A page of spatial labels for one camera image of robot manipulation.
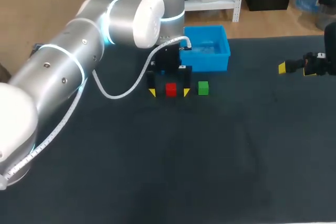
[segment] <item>green cube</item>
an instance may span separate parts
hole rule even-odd
[[[207,81],[198,82],[198,95],[209,95],[209,83]]]

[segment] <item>yellow triangle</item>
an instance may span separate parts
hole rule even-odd
[[[149,91],[153,94],[154,97],[156,97],[156,91],[155,91],[155,89],[149,89]]]
[[[187,96],[187,94],[189,93],[189,91],[190,91],[190,89],[184,89],[184,90],[183,90],[184,97],[186,97],[186,96]]]
[[[286,63],[282,63],[279,65],[279,74],[286,73]]]

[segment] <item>wooden floor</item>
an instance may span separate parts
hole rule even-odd
[[[228,38],[268,38],[282,36],[322,35],[316,28],[313,15],[294,7],[293,0],[287,10],[250,12],[244,2],[240,20],[232,23],[232,10],[190,12],[186,26],[223,25]]]

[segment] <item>blue bin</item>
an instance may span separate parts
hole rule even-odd
[[[231,55],[223,26],[186,27],[184,34],[193,49],[181,51],[182,65],[192,66],[193,72],[222,72],[227,70]]]

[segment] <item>table surface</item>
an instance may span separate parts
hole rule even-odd
[[[155,99],[143,82],[110,101],[91,78],[65,129],[0,192],[0,222],[336,221],[336,78],[278,74],[285,59],[324,52],[323,38],[229,44],[227,73],[194,76],[208,97]],[[97,70],[107,91],[130,87],[147,53],[109,49]]]

